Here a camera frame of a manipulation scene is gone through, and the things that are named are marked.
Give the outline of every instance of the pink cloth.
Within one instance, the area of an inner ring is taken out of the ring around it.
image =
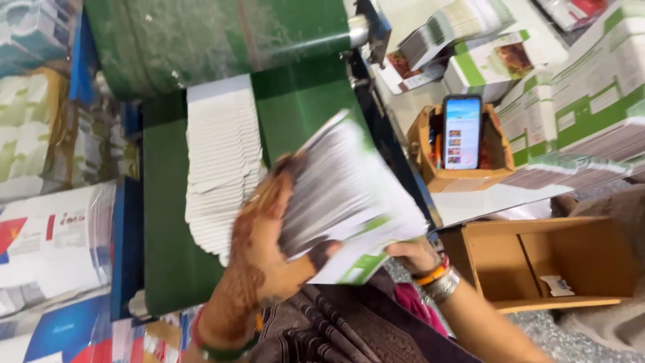
[[[397,284],[394,289],[394,296],[397,298],[399,305],[405,307],[412,315],[426,322],[444,337],[448,337],[448,332],[434,309],[421,303],[421,298],[414,285],[409,283]]]

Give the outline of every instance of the green conveyor belt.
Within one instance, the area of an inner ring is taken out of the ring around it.
[[[122,101],[350,47],[341,0],[85,0],[84,9]]]
[[[365,126],[337,55],[256,73],[252,82],[268,160],[297,150],[342,108]],[[216,256],[194,244],[184,221],[185,103],[183,92],[143,103],[145,290],[153,315],[206,301],[223,270]]]

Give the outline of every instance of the hand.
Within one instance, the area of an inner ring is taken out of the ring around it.
[[[422,277],[441,265],[441,257],[426,237],[389,245],[385,252],[396,259],[413,276]]]
[[[325,240],[292,262],[280,251],[284,212],[305,165],[302,155],[281,158],[239,211],[230,263],[200,320],[204,341],[210,336],[215,346],[243,345],[254,314],[296,294],[340,248],[338,241]]]

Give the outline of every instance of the clothing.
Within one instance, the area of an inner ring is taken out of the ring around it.
[[[607,307],[567,309],[558,324],[612,349],[645,353],[645,185],[609,198],[580,202],[570,216],[611,216],[634,251],[640,282],[633,300]]]
[[[394,289],[394,295],[397,298],[397,302],[405,307],[406,310],[448,338],[448,332],[441,323],[441,319],[439,319],[434,309],[421,303],[421,297],[414,288],[414,285],[407,282],[397,284],[397,287]]]
[[[400,306],[389,285],[306,285],[264,310],[250,362],[480,362]]]

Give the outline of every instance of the phone screen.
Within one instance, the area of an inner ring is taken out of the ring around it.
[[[481,100],[446,100],[444,165],[446,169],[476,169],[479,163]]]

